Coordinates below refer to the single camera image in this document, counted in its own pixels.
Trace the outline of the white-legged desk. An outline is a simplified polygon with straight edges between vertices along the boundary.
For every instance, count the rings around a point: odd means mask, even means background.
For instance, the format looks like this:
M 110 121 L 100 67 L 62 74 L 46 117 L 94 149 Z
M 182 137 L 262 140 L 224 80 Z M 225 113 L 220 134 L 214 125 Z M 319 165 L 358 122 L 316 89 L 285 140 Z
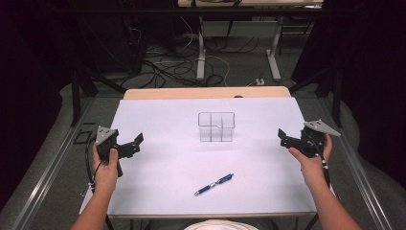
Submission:
M 322 7 L 324 0 L 178 0 L 178 6 L 181 8 L 197 9 L 232 9 L 238 10 L 296 10 L 311 9 L 318 10 Z M 198 80 L 203 80 L 205 73 L 206 49 L 204 38 L 214 37 L 270 37 L 272 38 L 272 47 L 266 51 L 269 67 L 274 81 L 281 81 L 282 77 L 275 58 L 277 47 L 282 36 L 283 16 L 277 16 L 273 21 L 237 21 L 229 20 L 228 29 L 225 29 L 225 19 L 214 22 L 204 21 L 199 17 L 199 58 L 197 63 Z

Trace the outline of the clear plastic pen holder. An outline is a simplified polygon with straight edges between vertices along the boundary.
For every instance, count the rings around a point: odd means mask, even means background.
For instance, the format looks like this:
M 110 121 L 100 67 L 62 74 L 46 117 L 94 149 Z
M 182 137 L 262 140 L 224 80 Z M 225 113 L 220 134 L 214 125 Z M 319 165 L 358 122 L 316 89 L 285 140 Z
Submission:
M 232 142 L 236 116 L 234 112 L 200 112 L 198 127 L 201 142 Z

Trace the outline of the blue pen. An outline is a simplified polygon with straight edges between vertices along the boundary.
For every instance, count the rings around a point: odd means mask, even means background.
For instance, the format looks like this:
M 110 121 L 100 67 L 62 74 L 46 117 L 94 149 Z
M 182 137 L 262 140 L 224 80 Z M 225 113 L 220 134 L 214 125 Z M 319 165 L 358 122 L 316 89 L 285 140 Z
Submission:
M 209 185 L 206 185 L 205 187 L 199 189 L 198 191 L 196 191 L 196 192 L 194 193 L 194 195 L 195 195 L 195 196 L 202 195 L 202 194 L 208 192 L 211 188 L 213 188 L 213 187 L 215 187 L 215 186 L 217 186 L 217 185 L 223 184 L 223 183 L 225 183 L 225 182 L 231 180 L 231 179 L 233 178 L 233 176 L 234 176 L 233 173 L 229 173 L 229 174 L 227 174 L 227 175 L 225 175 L 225 176 L 219 178 L 216 182 L 213 182 L 213 183 L 211 183 L 211 184 L 209 184 Z

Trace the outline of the black metal stand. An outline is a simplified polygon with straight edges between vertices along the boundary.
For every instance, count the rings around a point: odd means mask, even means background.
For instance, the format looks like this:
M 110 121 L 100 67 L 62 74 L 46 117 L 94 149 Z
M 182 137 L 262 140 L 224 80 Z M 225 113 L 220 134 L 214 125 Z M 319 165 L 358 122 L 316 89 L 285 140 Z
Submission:
M 308 77 L 304 81 L 295 83 L 293 86 L 289 87 L 288 90 L 290 93 L 294 93 L 314 81 L 322 81 L 316 90 L 316 95 L 318 98 L 325 98 L 329 92 L 333 93 L 331 116 L 335 125 L 341 127 L 340 111 L 343 87 L 343 68 L 323 68 L 321 71 Z
M 85 67 L 84 69 L 74 70 L 71 73 L 73 106 L 72 127 L 78 123 L 81 117 L 80 91 L 83 91 L 87 97 L 96 97 L 98 94 L 98 89 L 96 88 L 94 81 L 100 81 L 104 85 L 118 91 L 119 93 L 126 92 L 126 88 L 118 85 L 117 83 L 109 80 L 90 68 Z

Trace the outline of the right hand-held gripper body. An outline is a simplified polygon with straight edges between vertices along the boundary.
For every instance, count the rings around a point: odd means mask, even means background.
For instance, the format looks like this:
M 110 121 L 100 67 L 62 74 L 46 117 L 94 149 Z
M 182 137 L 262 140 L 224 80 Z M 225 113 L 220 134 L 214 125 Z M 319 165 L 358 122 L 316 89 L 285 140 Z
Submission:
M 304 129 L 301 131 L 301 141 L 304 148 L 301 149 L 307 157 L 314 157 L 322 154 L 325 147 L 325 135 L 340 136 L 341 133 L 324 123 L 322 120 L 304 122 Z

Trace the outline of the wooden table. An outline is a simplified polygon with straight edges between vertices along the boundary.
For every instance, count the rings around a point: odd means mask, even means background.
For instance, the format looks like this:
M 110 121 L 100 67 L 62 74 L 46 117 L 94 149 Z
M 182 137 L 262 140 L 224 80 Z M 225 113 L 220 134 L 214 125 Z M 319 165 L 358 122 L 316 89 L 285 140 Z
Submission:
M 125 100 L 181 100 L 227 98 L 288 98 L 285 86 L 193 87 L 129 89 Z

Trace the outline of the person's left hand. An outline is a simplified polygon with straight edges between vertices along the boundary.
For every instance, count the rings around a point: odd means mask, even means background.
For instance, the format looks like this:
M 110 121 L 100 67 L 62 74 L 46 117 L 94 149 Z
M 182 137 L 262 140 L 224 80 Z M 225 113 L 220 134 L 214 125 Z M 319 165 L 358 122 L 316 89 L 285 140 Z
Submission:
M 103 163 L 98 154 L 97 145 L 93 146 L 93 168 L 95 170 L 95 193 L 103 195 L 112 195 L 117 184 L 118 171 L 118 152 L 111 149 L 109 160 Z

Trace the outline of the aluminium rail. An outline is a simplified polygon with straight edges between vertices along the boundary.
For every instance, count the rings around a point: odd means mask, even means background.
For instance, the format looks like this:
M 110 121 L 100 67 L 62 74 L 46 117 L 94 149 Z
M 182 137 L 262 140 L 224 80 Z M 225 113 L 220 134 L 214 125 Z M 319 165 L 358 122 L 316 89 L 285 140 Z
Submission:
M 74 138 L 80 123 L 91 109 L 94 98 L 85 98 L 79 106 L 79 120 L 71 126 L 73 108 L 66 99 L 56 121 L 38 151 L 33 163 L 9 199 L 2 215 L 10 211 L 10 226 L 6 230 L 27 230 L 48 194 Z
M 359 161 L 357 154 L 350 146 L 350 142 L 346 137 L 344 130 L 336 125 L 331 115 L 331 104 L 329 103 L 328 99 L 320 99 L 319 104 L 321 105 L 324 113 L 327 115 L 326 121 L 331 124 L 334 129 L 338 130 L 341 133 L 341 136 L 339 137 L 337 143 L 344 148 L 344 155 L 350 168 L 351 174 L 361 196 L 363 197 L 369 213 L 372 216 L 377 230 L 394 230 L 388 218 L 386 217 L 381 204 L 377 199 L 377 196 L 367 178 L 367 174 L 361 162 Z

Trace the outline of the white table sheet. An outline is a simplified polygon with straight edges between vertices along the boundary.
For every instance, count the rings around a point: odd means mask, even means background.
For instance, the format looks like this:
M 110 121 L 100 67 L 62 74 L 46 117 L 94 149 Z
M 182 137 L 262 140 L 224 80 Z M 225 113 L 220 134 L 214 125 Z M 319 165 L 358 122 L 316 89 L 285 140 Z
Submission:
M 232 142 L 201 142 L 200 112 L 234 112 Z M 121 144 L 143 133 L 121 162 L 109 204 L 113 218 L 218 218 L 314 212 L 300 165 L 278 130 L 297 137 L 304 118 L 293 98 L 122 100 L 112 126 Z M 233 173 L 202 195 L 196 191 Z

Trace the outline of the black curtain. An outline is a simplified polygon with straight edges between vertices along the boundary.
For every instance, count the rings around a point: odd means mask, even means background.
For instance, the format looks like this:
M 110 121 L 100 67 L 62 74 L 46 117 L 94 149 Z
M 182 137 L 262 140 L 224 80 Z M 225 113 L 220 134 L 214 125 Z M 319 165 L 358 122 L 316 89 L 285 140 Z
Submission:
M 69 83 L 36 0 L 0 0 L 0 212 L 44 143 Z
M 361 156 L 406 189 L 406 0 L 324 0 L 291 79 L 333 88 L 360 128 Z

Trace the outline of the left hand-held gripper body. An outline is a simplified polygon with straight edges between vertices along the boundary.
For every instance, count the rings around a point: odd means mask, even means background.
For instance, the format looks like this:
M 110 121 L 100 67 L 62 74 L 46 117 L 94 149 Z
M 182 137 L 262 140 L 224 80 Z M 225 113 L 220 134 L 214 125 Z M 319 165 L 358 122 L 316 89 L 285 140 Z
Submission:
M 110 150 L 115 149 L 120 159 L 127 157 L 124 146 L 117 143 L 119 131 L 109 127 L 99 126 L 96 134 L 96 146 L 100 160 L 109 163 Z

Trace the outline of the person's right hand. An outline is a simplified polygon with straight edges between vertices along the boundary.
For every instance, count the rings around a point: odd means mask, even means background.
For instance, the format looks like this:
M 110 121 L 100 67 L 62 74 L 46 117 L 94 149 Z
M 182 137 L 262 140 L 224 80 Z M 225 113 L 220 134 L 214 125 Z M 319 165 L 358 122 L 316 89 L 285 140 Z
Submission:
M 304 182 L 310 191 L 328 188 L 320 157 L 308 158 L 295 148 L 289 148 L 288 151 L 299 161 Z

